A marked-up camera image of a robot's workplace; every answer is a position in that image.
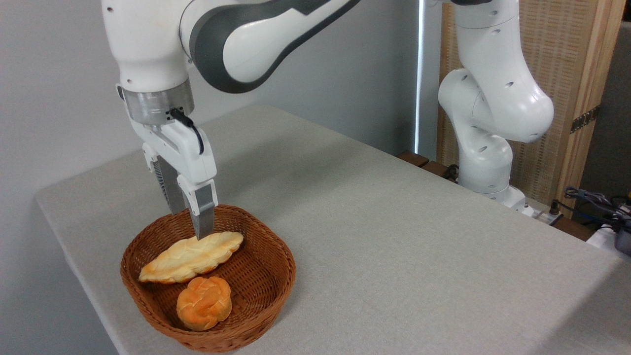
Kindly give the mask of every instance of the bread loaf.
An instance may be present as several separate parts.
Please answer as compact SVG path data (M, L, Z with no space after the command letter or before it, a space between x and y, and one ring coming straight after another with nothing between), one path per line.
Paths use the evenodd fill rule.
M230 286L215 276L196 277L177 298L177 316L186 327L198 332L214 327L231 311Z
M187 282L226 262L242 241L243 235L237 232L214 233L200 240L193 236L177 241L145 265L138 279L162 284Z

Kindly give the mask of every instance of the round bread roll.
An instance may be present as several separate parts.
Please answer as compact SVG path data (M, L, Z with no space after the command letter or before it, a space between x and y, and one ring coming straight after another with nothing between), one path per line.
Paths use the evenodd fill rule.
M231 311L230 286L220 277L196 277L177 298L177 316L198 332L214 327Z

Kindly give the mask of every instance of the wicker basket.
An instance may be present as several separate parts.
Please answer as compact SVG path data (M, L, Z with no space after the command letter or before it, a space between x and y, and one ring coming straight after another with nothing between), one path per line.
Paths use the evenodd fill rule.
M244 241L226 263L204 276L219 276L230 284L232 312L204 332L186 329L177 317L177 296L186 284L138 281L143 266L176 241L194 235L188 210L148 225L127 247L121 261L123 283L147 322L197 351L231 351L260 338L276 320L296 276L287 245L245 210L227 205L216 207L214 232L223 231L240 232Z

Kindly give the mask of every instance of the gray tablecloth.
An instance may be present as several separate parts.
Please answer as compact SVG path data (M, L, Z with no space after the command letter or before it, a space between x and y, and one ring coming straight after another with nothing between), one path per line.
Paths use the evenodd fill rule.
M628 354L631 265L272 107L203 126L220 203L286 241L297 281L238 354ZM168 213L141 152L37 195L121 354L197 354L122 285L128 243Z

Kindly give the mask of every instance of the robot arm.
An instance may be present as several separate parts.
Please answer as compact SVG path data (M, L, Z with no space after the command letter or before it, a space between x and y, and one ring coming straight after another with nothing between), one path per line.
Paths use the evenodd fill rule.
M117 89L173 214L189 207L198 238L213 230L215 158L187 116L188 69L224 92L265 82L292 50L359 0L102 0Z
M528 70L521 50L519 0L456 6L463 69L440 85L439 102L459 148L460 185L528 214L521 191L509 186L512 150L506 141L535 141L554 117L552 101Z

